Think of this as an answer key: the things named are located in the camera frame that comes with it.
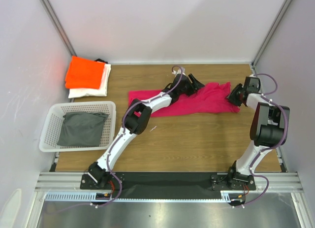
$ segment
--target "plastic basket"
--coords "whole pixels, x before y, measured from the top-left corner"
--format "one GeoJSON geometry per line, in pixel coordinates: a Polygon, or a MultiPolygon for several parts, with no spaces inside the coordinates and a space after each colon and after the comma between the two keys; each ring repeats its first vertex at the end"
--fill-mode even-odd
{"type": "Polygon", "coordinates": [[[115,133],[116,105],[112,101],[72,102],[53,105],[48,112],[44,128],[40,136],[39,148],[43,152],[70,152],[104,150],[112,143],[115,133]],[[58,146],[63,116],[67,112],[104,112],[108,114],[98,147],[65,147],[58,146]]]}

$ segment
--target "black cloth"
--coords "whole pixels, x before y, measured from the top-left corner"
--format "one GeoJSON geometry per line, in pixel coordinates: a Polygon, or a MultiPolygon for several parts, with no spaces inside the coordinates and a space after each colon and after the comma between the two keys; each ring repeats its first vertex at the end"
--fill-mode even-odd
{"type": "Polygon", "coordinates": [[[108,114],[97,112],[68,112],[57,145],[76,147],[98,147],[108,114]]]}

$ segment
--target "wooden table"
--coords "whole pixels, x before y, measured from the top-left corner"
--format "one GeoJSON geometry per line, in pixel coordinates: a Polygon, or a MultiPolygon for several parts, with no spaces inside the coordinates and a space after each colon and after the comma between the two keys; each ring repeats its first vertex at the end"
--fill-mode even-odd
{"type": "MultiPolygon", "coordinates": [[[[249,65],[183,65],[200,82],[231,82],[232,88],[251,74],[249,65]]],[[[113,101],[116,130],[128,107],[128,91],[162,89],[172,82],[172,65],[113,65],[107,97],[75,101],[113,101]]],[[[151,118],[147,130],[137,136],[117,160],[115,171],[227,171],[250,142],[254,111],[198,113],[151,118]]],[[[62,152],[56,171],[84,171],[102,154],[99,151],[62,152]]],[[[257,171],[280,171],[277,153],[269,153],[257,171]]]]}

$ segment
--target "white cloth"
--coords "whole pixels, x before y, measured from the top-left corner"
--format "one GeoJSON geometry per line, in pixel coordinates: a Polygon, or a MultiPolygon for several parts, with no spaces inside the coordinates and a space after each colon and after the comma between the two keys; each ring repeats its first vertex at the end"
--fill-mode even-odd
{"type": "Polygon", "coordinates": [[[107,83],[108,83],[108,77],[109,77],[110,71],[111,71],[111,65],[105,64],[99,89],[85,89],[85,88],[70,89],[68,98],[81,98],[84,96],[97,96],[97,97],[107,96],[107,83]]]}

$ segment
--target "white panel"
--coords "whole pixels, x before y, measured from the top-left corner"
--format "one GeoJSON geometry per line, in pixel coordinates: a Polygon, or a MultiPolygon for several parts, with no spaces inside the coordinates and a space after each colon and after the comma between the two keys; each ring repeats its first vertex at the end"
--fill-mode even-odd
{"type": "MultiPolygon", "coordinates": [[[[290,171],[297,171],[308,204],[315,216],[314,197],[314,127],[315,127],[315,0],[293,0],[257,70],[273,75],[279,84],[272,96],[277,103],[289,106],[290,122],[285,162],[290,171]]],[[[265,91],[272,90],[272,81],[263,79],[265,91]]]]}
{"type": "Polygon", "coordinates": [[[50,106],[67,101],[70,55],[39,0],[0,0],[0,14],[0,208],[21,188],[21,228],[39,172],[52,161],[39,137],[50,106]]]}
{"type": "Polygon", "coordinates": [[[249,62],[284,0],[50,0],[79,56],[249,62]]]}

